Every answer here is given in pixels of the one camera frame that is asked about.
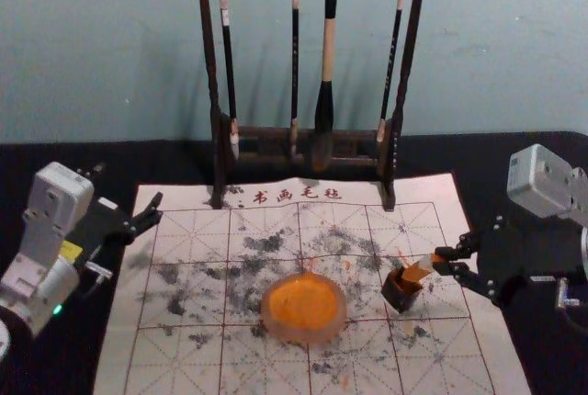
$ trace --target yellow label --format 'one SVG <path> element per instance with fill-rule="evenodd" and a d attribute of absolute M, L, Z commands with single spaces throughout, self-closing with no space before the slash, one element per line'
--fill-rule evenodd
<path fill-rule="evenodd" d="M 82 253 L 83 249 L 77 246 L 75 243 L 63 241 L 62 250 L 60 254 L 65 257 L 69 262 L 75 262 L 75 259 Z"/>

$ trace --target blue wall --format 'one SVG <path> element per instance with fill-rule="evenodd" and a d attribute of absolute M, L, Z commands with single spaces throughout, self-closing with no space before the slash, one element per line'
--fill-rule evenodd
<path fill-rule="evenodd" d="M 211 3 L 226 109 L 218 1 Z M 290 0 L 230 3 L 240 123 L 286 126 Z M 406 133 L 586 133 L 587 3 L 424 0 Z M 0 142 L 209 137 L 198 0 L 0 0 L 0 7 Z M 301 3 L 305 127 L 319 88 L 322 7 L 323 0 Z M 339 0 L 336 128 L 377 125 L 394 9 L 395 0 Z"/>

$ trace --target calligraphy brush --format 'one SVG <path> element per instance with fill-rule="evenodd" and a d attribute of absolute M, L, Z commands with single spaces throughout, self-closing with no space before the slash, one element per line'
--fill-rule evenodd
<path fill-rule="evenodd" d="M 311 162 L 314 171 L 327 168 L 333 154 L 333 59 L 337 0 L 324 0 L 322 38 L 322 80 L 314 113 L 314 140 Z"/>
<path fill-rule="evenodd" d="M 296 156 L 298 139 L 298 17 L 300 0 L 292 0 L 292 108 L 290 122 L 290 156 Z"/>
<path fill-rule="evenodd" d="M 401 27 L 403 6 L 404 0 L 397 0 L 396 16 L 394 17 L 394 30 L 392 31 L 392 43 L 390 45 L 390 57 L 388 58 L 388 71 L 386 72 L 384 97 L 382 99 L 382 110 L 379 114 L 378 133 L 376 134 L 376 143 L 378 146 L 384 140 L 384 130 L 386 128 L 386 111 L 388 110 L 388 98 L 390 97 L 390 82 L 392 80 L 392 71 L 394 70 L 394 58 L 396 57 L 396 47 L 398 45 L 398 34 Z"/>
<path fill-rule="evenodd" d="M 227 69 L 227 86 L 229 89 L 229 141 L 235 159 L 239 158 L 239 126 L 237 124 L 237 106 L 235 103 L 235 83 L 232 75 L 231 28 L 229 24 L 229 0 L 220 1 L 220 18 L 222 19 L 222 42 L 224 44 L 224 61 Z"/>

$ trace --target orange dish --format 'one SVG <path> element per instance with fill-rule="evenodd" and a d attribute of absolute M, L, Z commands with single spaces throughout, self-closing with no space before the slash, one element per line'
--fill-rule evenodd
<path fill-rule="evenodd" d="M 341 289 L 332 280 L 313 273 L 278 280 L 261 300 L 267 330 L 295 343 L 329 341 L 344 326 L 346 313 Z"/>

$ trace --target black table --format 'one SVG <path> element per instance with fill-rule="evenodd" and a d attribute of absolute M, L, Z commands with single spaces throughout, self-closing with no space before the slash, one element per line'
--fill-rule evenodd
<path fill-rule="evenodd" d="M 453 172 L 472 228 L 488 224 L 497 213 L 537 225 L 537 220 L 505 194 L 507 165 L 513 152 L 532 143 L 550 148 L 574 167 L 588 168 L 588 137 L 570 132 L 479 134 L 403 138 L 400 177 Z M 212 182 L 210 148 L 205 142 L 148 141 L 100 144 L 29 144 L 0 146 L 0 273 L 17 252 L 23 231 L 20 218 L 32 176 L 50 161 L 72 168 L 105 162 L 97 192 L 131 210 L 138 184 Z M 295 172 L 242 170 L 233 183 L 276 181 Z M 368 169 L 327 172 L 338 180 L 373 180 Z M 108 253 L 107 266 L 118 272 L 122 251 Z M 32 347 L 8 363 L 3 393 L 91 393 L 116 280 L 93 297 L 77 302 L 47 326 Z M 579 290 L 588 301 L 588 290 Z M 528 287 L 503 312 L 536 394 L 588 393 L 588 339 L 564 323 L 553 310 L 553 286 Z M 588 323 L 588 317 L 578 322 Z"/>

